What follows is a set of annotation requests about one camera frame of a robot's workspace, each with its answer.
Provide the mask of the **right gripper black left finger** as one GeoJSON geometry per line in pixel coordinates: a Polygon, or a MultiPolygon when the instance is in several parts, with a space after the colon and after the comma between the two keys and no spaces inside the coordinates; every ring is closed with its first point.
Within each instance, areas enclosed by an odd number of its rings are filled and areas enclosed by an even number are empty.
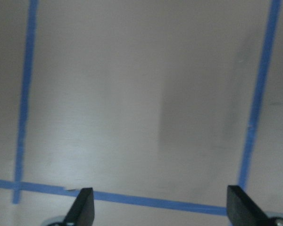
{"type": "Polygon", "coordinates": [[[93,188],[83,188],[75,199],[62,224],[92,226],[95,218],[93,188]]]}

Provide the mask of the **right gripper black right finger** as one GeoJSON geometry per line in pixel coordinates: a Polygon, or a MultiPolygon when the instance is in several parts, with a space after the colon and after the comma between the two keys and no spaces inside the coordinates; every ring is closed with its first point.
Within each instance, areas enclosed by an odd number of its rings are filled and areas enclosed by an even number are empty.
{"type": "Polygon", "coordinates": [[[239,187],[227,187],[227,216],[233,226],[263,226],[268,216],[239,187]]]}

